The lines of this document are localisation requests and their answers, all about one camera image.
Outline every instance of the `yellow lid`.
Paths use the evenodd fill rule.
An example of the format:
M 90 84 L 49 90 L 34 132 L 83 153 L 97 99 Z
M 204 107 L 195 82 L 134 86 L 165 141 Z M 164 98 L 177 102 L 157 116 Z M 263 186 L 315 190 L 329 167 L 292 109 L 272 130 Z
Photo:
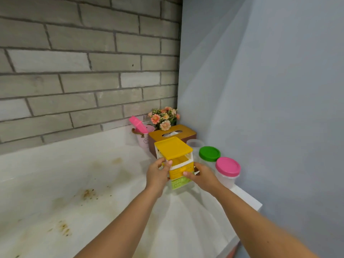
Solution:
M 192 148 L 177 137 L 155 142 L 154 145 L 166 160 L 171 160 L 192 152 Z

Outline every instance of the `yellow drawer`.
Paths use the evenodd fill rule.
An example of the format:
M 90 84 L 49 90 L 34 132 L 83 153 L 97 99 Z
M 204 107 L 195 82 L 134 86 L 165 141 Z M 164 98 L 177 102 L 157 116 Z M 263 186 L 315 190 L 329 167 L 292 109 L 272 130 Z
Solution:
M 194 171 L 194 167 L 193 167 L 193 162 L 182 166 L 181 168 L 177 168 L 175 170 L 170 170 L 170 179 L 177 179 L 183 176 L 183 172 L 187 171 L 187 172 L 193 172 Z

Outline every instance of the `wooden tissue box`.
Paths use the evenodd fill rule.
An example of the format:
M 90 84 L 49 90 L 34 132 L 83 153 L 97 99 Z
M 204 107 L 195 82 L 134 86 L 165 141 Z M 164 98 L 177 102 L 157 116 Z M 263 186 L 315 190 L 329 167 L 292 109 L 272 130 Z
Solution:
M 168 136 L 168 134 L 172 132 L 177 132 L 178 134 Z M 171 138 L 171 137 L 177 137 L 186 143 L 189 139 L 196 138 L 197 133 L 184 125 L 172 126 L 169 130 L 166 130 L 166 131 L 156 130 L 149 133 L 148 134 L 149 151 L 153 154 L 153 156 L 157 157 L 154 143 L 161 140 L 165 140 L 167 138 Z

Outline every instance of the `white wall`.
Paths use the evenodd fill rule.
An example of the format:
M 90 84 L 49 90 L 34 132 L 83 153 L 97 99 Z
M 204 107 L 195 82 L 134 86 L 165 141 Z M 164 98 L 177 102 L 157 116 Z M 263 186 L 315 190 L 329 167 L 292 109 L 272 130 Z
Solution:
M 183 3 L 182 124 L 241 164 L 238 184 L 264 215 L 328 258 L 344 243 L 343 7 Z

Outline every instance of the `pink handle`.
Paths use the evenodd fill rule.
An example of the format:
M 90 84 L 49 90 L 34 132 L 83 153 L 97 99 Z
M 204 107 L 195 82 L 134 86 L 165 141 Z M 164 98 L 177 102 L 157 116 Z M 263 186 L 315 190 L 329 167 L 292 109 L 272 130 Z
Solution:
M 135 116 L 132 116 L 129 118 L 129 121 L 131 122 L 131 124 L 134 125 L 134 127 L 140 131 L 141 133 L 143 134 L 147 134 L 149 133 L 148 132 L 148 129 L 142 124 L 142 121 L 140 121 L 137 117 Z

